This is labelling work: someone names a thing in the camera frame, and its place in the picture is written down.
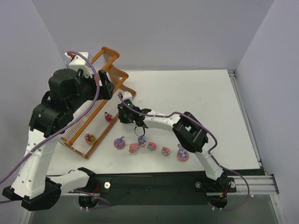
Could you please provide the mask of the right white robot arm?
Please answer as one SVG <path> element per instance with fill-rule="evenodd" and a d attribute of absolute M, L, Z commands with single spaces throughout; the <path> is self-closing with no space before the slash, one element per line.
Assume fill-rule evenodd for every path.
<path fill-rule="evenodd" d="M 207 178 L 220 187 L 227 187 L 229 180 L 223 166 L 212 155 L 218 146 L 216 137 L 189 112 L 157 113 L 151 109 L 136 107 L 130 98 L 119 94 L 119 119 L 123 124 L 134 123 L 143 130 L 157 128 L 175 134 L 180 145 L 196 155 L 204 168 Z"/>

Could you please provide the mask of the purple creature pink donut toy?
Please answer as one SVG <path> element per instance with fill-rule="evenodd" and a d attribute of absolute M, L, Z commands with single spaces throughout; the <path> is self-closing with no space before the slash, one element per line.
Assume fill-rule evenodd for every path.
<path fill-rule="evenodd" d="M 124 136 L 117 138 L 114 140 L 114 147 L 117 149 L 123 149 L 125 147 L 125 140 Z"/>

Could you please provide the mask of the pink bear green clover toy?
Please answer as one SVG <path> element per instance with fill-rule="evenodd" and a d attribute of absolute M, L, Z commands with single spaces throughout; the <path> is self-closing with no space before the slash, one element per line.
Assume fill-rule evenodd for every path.
<path fill-rule="evenodd" d="M 86 141 L 87 144 L 94 144 L 95 141 L 97 140 L 95 135 L 91 134 L 91 133 L 87 133 L 85 136 L 84 136 L 84 139 Z"/>

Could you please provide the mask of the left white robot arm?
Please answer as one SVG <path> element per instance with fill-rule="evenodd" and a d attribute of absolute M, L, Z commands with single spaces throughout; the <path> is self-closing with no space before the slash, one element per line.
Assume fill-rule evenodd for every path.
<path fill-rule="evenodd" d="M 86 102 L 111 99 L 114 86 L 104 71 L 60 69 L 49 79 L 50 89 L 32 112 L 28 144 L 23 159 L 16 165 L 18 176 L 3 189 L 3 196 L 21 201 L 29 211 L 52 208 L 61 195 L 96 185 L 95 173 L 78 168 L 65 175 L 49 178 L 47 171 L 60 136 L 79 122 L 74 113 Z"/>

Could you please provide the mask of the red pink bear toy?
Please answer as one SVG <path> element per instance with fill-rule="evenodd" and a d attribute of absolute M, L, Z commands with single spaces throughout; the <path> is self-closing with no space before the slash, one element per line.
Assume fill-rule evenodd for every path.
<path fill-rule="evenodd" d="M 104 113 L 104 117 L 105 117 L 105 120 L 106 120 L 107 122 L 111 122 L 112 119 L 113 119 L 113 116 L 112 116 L 110 113 L 108 113 L 108 112 L 105 112 L 105 113 Z"/>

